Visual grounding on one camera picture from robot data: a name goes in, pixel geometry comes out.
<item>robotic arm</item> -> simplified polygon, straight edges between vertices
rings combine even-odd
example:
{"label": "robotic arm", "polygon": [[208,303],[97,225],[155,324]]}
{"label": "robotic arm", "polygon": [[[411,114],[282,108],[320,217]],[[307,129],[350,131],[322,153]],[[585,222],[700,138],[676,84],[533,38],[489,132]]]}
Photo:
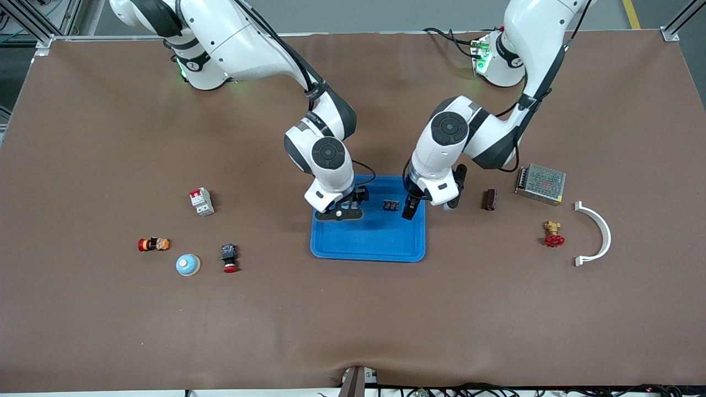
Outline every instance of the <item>robotic arm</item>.
{"label": "robotic arm", "polygon": [[357,204],[365,187],[354,183],[353,164],[343,140],[357,118],[348,105],[293,48],[282,41],[244,0],[110,0],[113,12],[131,26],[165,38],[184,78],[199,90],[220,87],[228,78],[256,80],[277,74],[305,90],[309,111],[285,134],[294,164],[314,176],[304,198],[333,219],[360,218]]}
{"label": "robotic arm", "polygon": [[[434,110],[406,168],[403,218],[412,219],[423,199],[433,206],[456,207],[466,169],[459,165],[454,171],[452,166],[461,153],[486,170],[500,169],[515,156],[571,43],[564,44],[566,28],[589,4],[590,0],[510,0],[504,31],[491,34],[492,47],[502,61],[488,72],[498,81],[513,81],[516,71],[510,66],[519,68],[524,62],[525,88],[505,121],[463,96],[449,98]],[[487,51],[491,59],[498,59]],[[497,66],[505,61],[504,69]],[[503,80],[503,73],[509,79]]]}

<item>blue tray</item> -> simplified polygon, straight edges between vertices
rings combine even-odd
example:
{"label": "blue tray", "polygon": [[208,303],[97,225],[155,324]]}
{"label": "blue tray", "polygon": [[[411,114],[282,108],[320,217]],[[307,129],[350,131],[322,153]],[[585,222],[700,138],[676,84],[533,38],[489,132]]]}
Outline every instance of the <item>blue tray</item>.
{"label": "blue tray", "polygon": [[[369,175],[357,175],[365,181]],[[407,192],[401,177],[380,176],[366,184],[370,201],[361,203],[359,220],[319,221],[312,214],[311,252],[325,259],[418,262],[426,253],[426,212],[422,203],[413,220],[402,219]],[[383,210],[385,200],[400,202],[399,211]]]}

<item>round black joint cap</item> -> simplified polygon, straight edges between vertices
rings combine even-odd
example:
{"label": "round black joint cap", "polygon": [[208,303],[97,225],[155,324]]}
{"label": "round black joint cap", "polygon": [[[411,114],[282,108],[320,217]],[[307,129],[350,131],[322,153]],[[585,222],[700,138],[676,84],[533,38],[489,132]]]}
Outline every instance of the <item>round black joint cap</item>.
{"label": "round black joint cap", "polygon": [[468,135],[468,124],[460,114],[441,112],[431,120],[431,136],[442,146],[463,142]]}
{"label": "round black joint cap", "polygon": [[311,157],[319,167],[336,170],[346,160],[346,150],[341,141],[327,136],[316,141],[311,149]]}

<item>white circuit breaker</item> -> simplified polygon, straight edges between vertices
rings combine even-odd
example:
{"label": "white circuit breaker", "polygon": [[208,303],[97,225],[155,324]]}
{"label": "white circuit breaker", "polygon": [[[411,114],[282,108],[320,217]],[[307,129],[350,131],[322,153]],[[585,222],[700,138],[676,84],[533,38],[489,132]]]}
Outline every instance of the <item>white circuit breaker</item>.
{"label": "white circuit breaker", "polygon": [[196,208],[196,213],[201,216],[208,216],[214,213],[213,204],[211,204],[211,195],[208,190],[200,187],[196,190],[192,190],[189,193],[191,197],[191,205]]}

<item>metal power supply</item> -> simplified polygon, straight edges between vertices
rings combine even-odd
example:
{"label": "metal power supply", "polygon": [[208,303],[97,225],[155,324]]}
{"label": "metal power supply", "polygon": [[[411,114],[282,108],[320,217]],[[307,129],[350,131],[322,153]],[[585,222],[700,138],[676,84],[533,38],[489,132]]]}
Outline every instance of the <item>metal power supply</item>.
{"label": "metal power supply", "polygon": [[530,164],[527,168],[520,168],[515,193],[542,203],[558,206],[561,204],[564,194],[565,180],[566,174],[563,172]]}

